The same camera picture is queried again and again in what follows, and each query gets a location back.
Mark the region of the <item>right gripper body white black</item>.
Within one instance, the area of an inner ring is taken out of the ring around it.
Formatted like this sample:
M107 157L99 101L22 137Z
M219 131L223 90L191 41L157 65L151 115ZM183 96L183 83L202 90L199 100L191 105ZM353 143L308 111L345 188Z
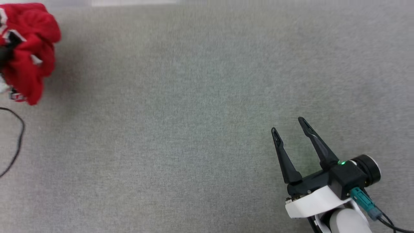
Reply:
M288 184L290 200L285 209L290 218L308 218L349 202L341 200L328 186L329 174L318 171L302 177L294 168L284 170L284 181Z

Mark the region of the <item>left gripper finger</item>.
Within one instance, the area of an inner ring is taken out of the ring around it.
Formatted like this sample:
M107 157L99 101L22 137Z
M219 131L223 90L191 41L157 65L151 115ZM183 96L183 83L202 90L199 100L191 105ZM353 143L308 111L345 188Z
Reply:
M1 46L0 47L0 69L2 70L14 57L15 47Z

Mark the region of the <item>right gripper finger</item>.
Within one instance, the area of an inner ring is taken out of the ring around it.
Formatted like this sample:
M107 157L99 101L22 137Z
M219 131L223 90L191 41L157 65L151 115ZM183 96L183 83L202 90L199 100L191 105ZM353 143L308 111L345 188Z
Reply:
M318 155L321 168L323 170L329 170L331 167L338 165L339 159L337 156L321 139L317 132L309 125L309 123L303 117L299 117L298 121L304 134L310 139L315 152Z
M275 150L278 157L282 177L285 184L295 184L302 181L302 175L296 170L287 152L284 143L275 127L271 129Z

